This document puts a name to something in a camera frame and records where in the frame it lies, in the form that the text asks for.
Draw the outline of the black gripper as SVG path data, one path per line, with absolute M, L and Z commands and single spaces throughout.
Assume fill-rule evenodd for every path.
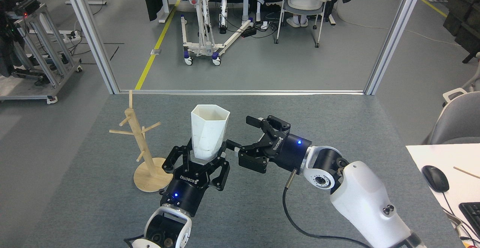
M 266 152 L 273 149 L 274 156 L 270 161 L 289 172 L 294 169 L 300 171 L 307 149 L 312 145 L 312 141 L 289 134 L 290 123 L 273 115 L 269 115 L 267 118 L 254 118 L 247 115 L 246 123 L 260 128 L 263 135 L 259 138 L 259 142 L 247 146 L 242 146 L 231 140 L 226 141 L 226 147 L 238 154 L 238 164 L 240 166 L 259 173 L 266 173 L 269 158 L 272 157 Z M 273 139 L 277 138 L 278 142 L 272 147 Z
M 205 166 L 191 161 L 192 146 L 174 146 L 162 165 L 162 169 L 166 173 L 173 173 L 173 179 L 162 195 L 161 204 L 171 204 L 186 211 L 190 216 L 195 216 L 208 186 L 223 191 L 226 185 L 230 171 L 230 164 L 226 161 L 226 149 L 227 143 L 222 142 L 216 156 L 207 163 L 206 172 L 197 173 Z M 175 163 L 180 156 L 182 156 L 182 166 L 174 170 Z M 211 174 L 219 167 L 221 167 L 219 175 L 210 180 Z

